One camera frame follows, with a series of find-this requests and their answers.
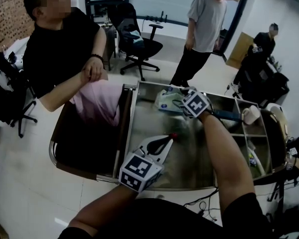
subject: office chair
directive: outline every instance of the office chair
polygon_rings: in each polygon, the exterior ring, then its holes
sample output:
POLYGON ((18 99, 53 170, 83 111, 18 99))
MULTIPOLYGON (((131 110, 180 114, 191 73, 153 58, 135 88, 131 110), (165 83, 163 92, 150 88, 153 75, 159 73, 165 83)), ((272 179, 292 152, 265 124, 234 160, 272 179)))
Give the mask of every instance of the office chair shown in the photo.
POLYGON ((19 72, 12 67, 2 52, 0 52, 0 74, 1 72, 4 72, 7 76, 7 84, 11 85, 13 91, 5 90, 0 86, 0 121, 6 122, 11 127, 14 127, 18 121, 18 135, 23 138, 23 134, 21 134, 22 119, 32 120, 37 123, 36 119, 24 115, 32 105, 36 105, 36 101, 31 101, 24 107, 26 93, 30 88, 29 82, 24 72, 19 72))
POLYGON ((119 33, 119 49, 126 52, 125 60, 132 60, 134 62, 126 67, 123 67, 121 69, 121 74, 124 75, 124 71, 128 68, 138 66, 141 79, 142 81, 145 81, 142 73, 142 65, 156 68, 156 72, 159 72, 158 66, 144 62, 144 60, 148 60, 148 58, 153 57, 163 48, 161 43, 153 40, 156 29, 162 29, 163 27, 160 25, 151 24, 150 26, 153 27, 153 31, 151 33, 150 39, 143 38, 143 42, 135 42, 135 40, 140 38, 141 31, 138 26, 136 11, 133 5, 130 3, 111 5, 108 7, 108 15, 112 24, 119 33), (135 31, 139 33, 139 36, 133 34, 135 31))

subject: seated person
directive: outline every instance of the seated person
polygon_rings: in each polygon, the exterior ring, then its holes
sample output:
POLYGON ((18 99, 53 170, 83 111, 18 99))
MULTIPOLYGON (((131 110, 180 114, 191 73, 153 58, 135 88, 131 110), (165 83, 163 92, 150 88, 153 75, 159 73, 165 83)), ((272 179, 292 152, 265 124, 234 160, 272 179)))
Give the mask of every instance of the seated person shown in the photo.
POLYGON ((43 106, 55 111, 87 83, 107 80, 102 56, 105 31, 71 0, 24 0, 35 21, 24 70, 43 106))
POLYGON ((239 93, 239 82, 241 81, 244 73, 250 67, 257 68, 261 67, 262 63, 271 56, 276 46, 275 37, 278 35, 278 25, 273 23, 269 27, 269 32, 259 33, 254 39, 253 45, 248 50, 248 55, 244 58, 241 63, 234 81, 231 83, 231 87, 236 93, 239 93))

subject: white tile floor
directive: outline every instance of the white tile floor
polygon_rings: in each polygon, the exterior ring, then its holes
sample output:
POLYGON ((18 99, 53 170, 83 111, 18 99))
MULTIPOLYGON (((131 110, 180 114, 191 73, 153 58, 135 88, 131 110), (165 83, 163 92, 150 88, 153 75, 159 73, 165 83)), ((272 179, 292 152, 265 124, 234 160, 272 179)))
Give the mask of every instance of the white tile floor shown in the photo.
MULTIPOLYGON (((149 62, 159 66, 161 71, 144 70, 146 80, 168 84, 177 64, 149 62)), ((114 69, 109 74, 110 81, 137 83, 138 70, 128 70, 121 76, 119 68, 125 61, 114 60, 112 63, 114 69)), ((236 73, 237 70, 226 66, 221 57, 211 55, 205 67, 189 83, 200 90, 223 95, 236 73)), ((0 223, 11 239, 58 238, 81 208, 114 187, 63 172, 52 164, 48 146, 60 112, 58 109, 49 113, 37 102, 31 116, 38 119, 38 124, 27 121, 23 139, 18 137, 17 128, 0 128, 0 223)), ((271 185, 257 187, 257 194, 267 194, 271 188, 271 185)), ((183 205, 211 191, 146 191, 140 197, 164 195, 166 200, 183 205)), ((268 208, 266 198, 262 196, 260 199, 264 211, 268 208)), ((211 208, 219 208, 218 195, 211 198, 211 208)), ((196 205, 191 209, 198 212, 199 207, 196 205)), ((221 224, 219 211, 212 210, 211 215, 221 224)))

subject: person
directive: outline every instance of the person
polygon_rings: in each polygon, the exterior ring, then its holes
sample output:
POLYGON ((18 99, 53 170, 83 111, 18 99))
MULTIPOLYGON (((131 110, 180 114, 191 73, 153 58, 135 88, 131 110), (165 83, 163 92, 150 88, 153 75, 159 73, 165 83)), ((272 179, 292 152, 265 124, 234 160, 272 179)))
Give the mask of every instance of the person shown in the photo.
POLYGON ((188 87, 187 81, 205 65, 218 47, 224 22, 225 0, 194 0, 188 12, 188 32, 183 57, 171 85, 188 87))
POLYGON ((271 56, 276 46, 275 37, 279 33, 277 24, 272 23, 269 27, 269 32, 259 33, 254 38, 253 44, 248 50, 247 56, 242 61, 242 65, 231 83, 231 87, 236 93, 239 93, 239 83, 244 76, 246 70, 253 70, 253 68, 261 67, 261 64, 271 56))
POLYGON ((162 199, 135 200, 120 185, 84 207, 59 239, 99 238, 272 238, 255 195, 251 171, 236 141, 208 112, 204 124, 208 152, 216 173, 223 227, 186 207, 162 199))
POLYGON ((105 31, 71 0, 24 0, 35 21, 23 67, 43 106, 50 112, 89 82, 107 79, 102 61, 105 31))

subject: forearm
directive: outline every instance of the forearm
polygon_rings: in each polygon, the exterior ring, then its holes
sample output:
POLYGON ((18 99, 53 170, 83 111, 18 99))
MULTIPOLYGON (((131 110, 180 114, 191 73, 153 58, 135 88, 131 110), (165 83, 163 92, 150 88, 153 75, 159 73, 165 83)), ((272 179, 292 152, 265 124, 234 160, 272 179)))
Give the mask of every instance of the forearm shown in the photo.
POLYGON ((255 191, 251 172, 238 144, 214 116, 202 116, 207 147, 214 167, 222 212, 238 197, 255 191))
POLYGON ((196 22, 190 18, 188 22, 188 32, 187 32, 187 39, 192 40, 194 38, 194 31, 196 27, 196 22))
POLYGON ((106 33, 103 28, 100 28, 94 37, 94 45, 91 54, 97 54, 103 57, 106 46, 106 33))
POLYGON ((84 86, 81 74, 83 72, 57 85, 50 93, 40 98, 43 106, 53 112, 69 101, 84 86))
POLYGON ((84 207, 69 226, 75 225, 76 227, 79 223, 98 231, 119 216, 134 201, 137 195, 137 192, 128 187, 118 186, 84 207))

